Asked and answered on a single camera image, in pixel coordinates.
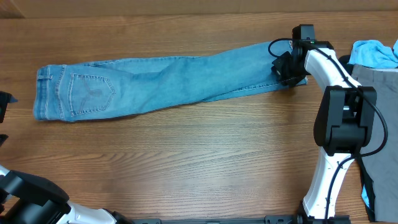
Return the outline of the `light blue denim jeans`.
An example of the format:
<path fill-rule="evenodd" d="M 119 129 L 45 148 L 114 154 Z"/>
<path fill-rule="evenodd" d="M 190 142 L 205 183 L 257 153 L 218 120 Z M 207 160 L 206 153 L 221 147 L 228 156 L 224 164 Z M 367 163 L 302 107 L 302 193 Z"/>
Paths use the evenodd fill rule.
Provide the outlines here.
<path fill-rule="evenodd" d="M 281 90 L 272 62 L 291 50 L 285 40 L 210 56 L 47 65 L 37 72 L 34 118 L 109 119 Z"/>

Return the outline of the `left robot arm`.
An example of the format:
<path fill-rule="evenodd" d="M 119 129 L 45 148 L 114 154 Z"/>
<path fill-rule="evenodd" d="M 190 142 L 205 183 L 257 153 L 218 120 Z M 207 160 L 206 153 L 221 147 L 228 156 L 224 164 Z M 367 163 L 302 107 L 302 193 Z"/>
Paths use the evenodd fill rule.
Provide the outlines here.
<path fill-rule="evenodd" d="M 12 197 L 18 201 L 2 224 L 132 224 L 118 212 L 92 209 L 70 201 L 68 194 L 52 181 L 1 167 L 1 211 Z"/>

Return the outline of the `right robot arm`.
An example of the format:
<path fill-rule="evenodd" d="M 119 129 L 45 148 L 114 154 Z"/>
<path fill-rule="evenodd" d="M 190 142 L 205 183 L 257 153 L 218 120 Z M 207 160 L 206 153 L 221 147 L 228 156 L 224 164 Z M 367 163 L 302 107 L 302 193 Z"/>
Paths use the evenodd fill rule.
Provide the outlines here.
<path fill-rule="evenodd" d="M 371 140 L 377 93 L 362 86 L 339 63 L 328 41 L 317 41 L 314 27 L 300 24 L 292 30 L 292 51 L 276 56 L 272 71 L 286 86 L 297 85 L 311 75 L 323 91 L 313 126 L 319 147 L 310 188 L 295 215 L 272 215 L 266 223 L 349 223 L 335 214 L 335 203 L 351 163 Z"/>

